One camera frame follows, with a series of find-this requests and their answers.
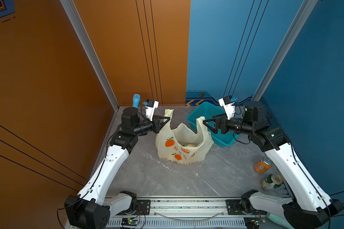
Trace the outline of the yellow printed plastic bag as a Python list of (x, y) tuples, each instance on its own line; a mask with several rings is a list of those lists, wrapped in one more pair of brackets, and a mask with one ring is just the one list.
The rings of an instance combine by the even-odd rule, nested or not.
[[(196, 119), (196, 133), (184, 123), (175, 129), (171, 129), (170, 125), (158, 133), (155, 144), (159, 158), (182, 165), (203, 161), (214, 143), (211, 133), (203, 124), (204, 120), (204, 116)], [(194, 144), (196, 147), (183, 147), (187, 144)]]

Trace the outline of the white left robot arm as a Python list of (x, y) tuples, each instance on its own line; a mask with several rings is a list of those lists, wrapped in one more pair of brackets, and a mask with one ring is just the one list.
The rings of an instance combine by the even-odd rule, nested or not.
[(110, 138), (106, 155), (88, 183), (76, 196), (70, 195), (65, 203), (70, 225), (81, 229), (104, 229), (109, 219), (121, 212), (133, 213), (137, 208), (137, 195), (121, 191), (104, 204), (107, 191), (120, 169), (138, 142), (138, 138), (149, 132), (159, 133), (170, 121), (170, 117), (154, 115), (147, 111), (142, 115), (135, 107), (127, 107), (121, 123)]

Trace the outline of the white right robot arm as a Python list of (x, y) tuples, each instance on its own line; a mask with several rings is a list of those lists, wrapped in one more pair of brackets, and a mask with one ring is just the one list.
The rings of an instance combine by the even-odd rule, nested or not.
[(277, 167), (292, 192), (292, 197), (280, 198), (254, 189), (248, 191), (241, 196), (244, 212), (273, 213), (285, 218), (295, 229), (317, 229), (330, 224), (332, 217), (344, 210), (343, 203), (332, 199), (320, 188), (285, 132), (279, 126), (269, 124), (266, 106), (259, 101), (250, 101), (244, 105), (242, 114), (242, 118), (236, 118), (226, 111), (203, 121), (203, 124), (215, 134), (246, 134)]

